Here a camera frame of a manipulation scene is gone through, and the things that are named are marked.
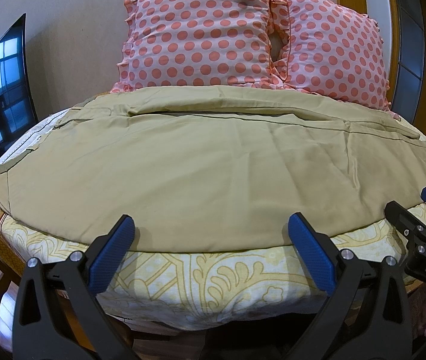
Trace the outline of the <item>khaki beige pants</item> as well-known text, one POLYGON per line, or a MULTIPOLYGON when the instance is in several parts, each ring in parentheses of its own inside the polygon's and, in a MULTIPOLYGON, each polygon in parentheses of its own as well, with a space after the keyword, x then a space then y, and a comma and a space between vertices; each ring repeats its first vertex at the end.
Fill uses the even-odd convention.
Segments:
POLYGON ((88 244, 129 215, 149 252, 285 245, 296 212, 336 236, 424 187, 426 140, 389 113, 233 86, 96 97, 0 164, 0 207, 20 223, 88 244))

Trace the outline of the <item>yellow patterned bed sheet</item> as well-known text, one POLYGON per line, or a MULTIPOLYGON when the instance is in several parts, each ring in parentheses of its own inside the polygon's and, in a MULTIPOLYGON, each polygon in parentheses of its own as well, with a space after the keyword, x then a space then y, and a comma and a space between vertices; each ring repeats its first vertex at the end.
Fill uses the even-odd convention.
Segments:
MULTIPOLYGON (((0 164, 39 141, 69 110, 52 115, 29 130, 1 157, 0 164)), ((414 129, 426 140, 423 133, 414 129)), ((426 205, 422 201, 406 208, 426 223, 426 205)), ((138 233, 136 225, 134 242, 138 233)), ((99 302, 108 314, 147 330, 194 331, 233 320, 288 312, 313 313, 325 295, 315 287, 291 245, 287 224, 285 233, 286 244, 256 250, 149 252, 134 250, 132 244, 99 302)), ((406 253, 404 238, 384 216, 366 227, 330 237, 338 247, 349 248, 369 260, 378 261, 387 255, 401 258, 406 253)), ((24 269, 28 258, 36 257, 44 263, 61 261, 75 250, 86 250, 89 244, 29 228, 0 207, 0 255, 17 272, 24 269)))

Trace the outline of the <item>right pink polka-dot pillow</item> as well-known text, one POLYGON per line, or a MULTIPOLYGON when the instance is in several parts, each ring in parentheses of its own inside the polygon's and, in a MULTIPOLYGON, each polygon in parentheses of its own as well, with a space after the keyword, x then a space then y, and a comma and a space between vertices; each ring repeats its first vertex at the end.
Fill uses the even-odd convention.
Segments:
POLYGON ((374 19, 331 0, 270 0, 270 9, 283 43, 272 65, 280 88, 390 110, 374 19))

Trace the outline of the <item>pink polka-dot pillow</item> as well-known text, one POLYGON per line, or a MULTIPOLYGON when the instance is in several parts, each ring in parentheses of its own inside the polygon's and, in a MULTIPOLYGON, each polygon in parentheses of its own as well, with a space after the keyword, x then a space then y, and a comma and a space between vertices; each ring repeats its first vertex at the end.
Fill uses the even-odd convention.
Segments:
POLYGON ((272 65, 280 88, 390 110, 374 19, 331 0, 270 0, 270 9, 283 43, 272 65))
POLYGON ((153 86, 279 89, 271 0, 124 0, 115 93, 153 86))

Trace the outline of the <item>black television screen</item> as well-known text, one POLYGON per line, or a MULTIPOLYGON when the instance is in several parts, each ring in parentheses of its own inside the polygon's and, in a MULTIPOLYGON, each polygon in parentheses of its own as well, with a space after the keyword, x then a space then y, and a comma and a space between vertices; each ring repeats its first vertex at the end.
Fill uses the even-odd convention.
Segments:
POLYGON ((0 157, 38 122, 26 61, 26 16, 0 39, 0 157))

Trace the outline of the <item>left pink polka-dot pillow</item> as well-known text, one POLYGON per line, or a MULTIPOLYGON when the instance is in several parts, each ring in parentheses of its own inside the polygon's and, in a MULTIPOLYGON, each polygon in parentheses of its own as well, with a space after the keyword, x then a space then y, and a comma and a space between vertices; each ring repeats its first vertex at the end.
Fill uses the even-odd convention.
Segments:
POLYGON ((271 0, 124 0, 115 93, 153 86, 279 89, 271 0))

